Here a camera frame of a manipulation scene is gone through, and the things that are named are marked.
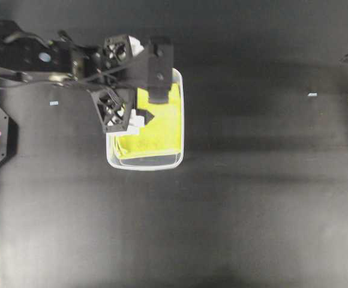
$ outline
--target cable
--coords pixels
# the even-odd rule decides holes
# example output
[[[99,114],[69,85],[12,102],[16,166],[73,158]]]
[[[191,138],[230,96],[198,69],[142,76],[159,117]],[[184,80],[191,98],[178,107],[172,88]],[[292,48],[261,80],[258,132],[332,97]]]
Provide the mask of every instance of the cable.
[[[97,79],[97,78],[99,78],[101,76],[108,76],[109,74],[121,71],[121,70],[123,70],[123,69],[125,69],[125,68],[127,68],[127,67],[129,67],[131,65],[133,65],[135,62],[136,62],[135,60],[130,60],[129,62],[125,63],[122,66],[119,66],[119,67],[116,67],[116,68],[112,68],[112,69],[109,69],[109,70],[105,70],[105,71],[101,71],[101,72],[98,72],[97,74],[94,74],[94,75],[86,77],[86,78],[82,78],[82,79],[74,81],[74,82],[75,83],[90,82],[90,81],[93,81],[93,80],[95,80],[95,79]]]
[[[25,82],[25,83],[21,83],[21,84],[17,84],[17,85],[9,85],[9,86],[1,86],[0,85],[0,90],[19,88],[19,87],[24,87],[24,86],[34,85],[34,84],[54,84],[54,85],[59,85],[59,86],[71,87],[77,83],[87,83],[87,82],[93,81],[101,76],[108,76],[108,77],[111,77],[112,79],[118,81],[115,76],[109,75],[109,74],[121,71],[121,70],[133,65],[135,62],[136,62],[135,60],[131,60],[122,66],[119,66],[119,67],[116,67],[113,69],[109,69],[109,70],[105,70],[105,71],[101,71],[101,72],[93,74],[89,77],[79,79],[77,81],[59,82],[59,81],[51,81],[51,80],[36,80],[36,81]]]
[[[10,85],[10,86],[1,86],[0,85],[0,90],[6,90],[6,89],[12,89],[12,88],[19,88],[23,86],[29,86],[29,85],[34,85],[34,84],[56,84],[59,86],[64,86],[62,82],[58,81],[51,81],[51,80],[37,80],[37,81],[32,81],[32,82],[25,82],[17,85]]]

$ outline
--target clear plastic bin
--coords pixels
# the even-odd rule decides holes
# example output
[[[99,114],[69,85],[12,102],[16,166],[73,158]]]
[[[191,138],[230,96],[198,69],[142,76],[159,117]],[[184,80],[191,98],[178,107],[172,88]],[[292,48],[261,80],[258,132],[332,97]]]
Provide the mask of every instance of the clear plastic bin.
[[[155,170],[164,170],[164,169],[172,169],[177,167],[183,159],[184,156],[184,92],[183,92],[183,83],[182,83],[182,76],[180,72],[176,69],[173,69],[173,84],[177,84],[179,88],[179,99],[180,99],[180,115],[178,115],[178,118],[180,119],[179,129],[180,132],[178,132],[178,129],[176,129],[176,133],[179,134],[178,137],[180,137],[179,141],[179,149],[173,149],[172,152],[170,149],[159,149],[157,147],[156,151],[148,151],[149,153],[143,153],[140,149],[133,153],[132,151],[129,151],[128,156],[124,157],[124,155],[121,155],[119,143],[125,142],[126,138],[121,137],[138,137],[138,136],[117,136],[107,133],[106,134],[106,155],[107,155],[107,161],[111,166],[114,168],[119,169],[127,169],[127,170],[140,170],[140,171],[155,171]],[[146,127],[143,127],[141,129],[149,129],[152,127],[153,124],[148,123]],[[166,137],[167,134],[165,133],[171,133],[171,131],[162,131],[162,137]],[[144,137],[144,142],[150,142],[150,146],[154,147],[155,143],[158,143],[156,138],[156,135],[154,133],[146,134],[142,133],[141,137]],[[155,156],[141,156],[143,154],[156,154]]]

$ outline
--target black table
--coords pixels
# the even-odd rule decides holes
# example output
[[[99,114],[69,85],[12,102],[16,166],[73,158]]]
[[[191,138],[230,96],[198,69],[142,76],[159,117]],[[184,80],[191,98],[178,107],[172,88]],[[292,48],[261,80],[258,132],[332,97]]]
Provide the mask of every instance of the black table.
[[[109,166],[84,92],[0,94],[0,287],[348,287],[348,1],[323,2],[0,1],[45,38],[168,35],[185,91],[163,172]]]

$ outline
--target yellow cloth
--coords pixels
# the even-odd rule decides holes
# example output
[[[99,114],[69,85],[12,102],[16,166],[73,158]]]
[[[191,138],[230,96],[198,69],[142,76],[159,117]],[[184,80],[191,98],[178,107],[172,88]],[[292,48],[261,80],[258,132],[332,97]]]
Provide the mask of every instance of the yellow cloth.
[[[137,90],[137,108],[148,110],[154,118],[140,128],[139,135],[115,136],[114,153],[119,159],[164,156],[181,153],[181,93],[174,83],[167,104],[151,104],[146,90]]]

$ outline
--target screw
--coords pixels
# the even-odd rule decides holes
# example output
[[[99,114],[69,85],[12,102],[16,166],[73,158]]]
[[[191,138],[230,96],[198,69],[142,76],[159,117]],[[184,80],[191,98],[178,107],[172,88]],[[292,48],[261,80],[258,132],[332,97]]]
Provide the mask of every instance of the screw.
[[[162,73],[158,73],[157,74],[157,78],[158,78],[159,81],[163,81],[163,79],[164,79]]]
[[[52,57],[50,54],[47,54],[45,52],[41,52],[38,56],[43,62],[50,62],[52,60]]]

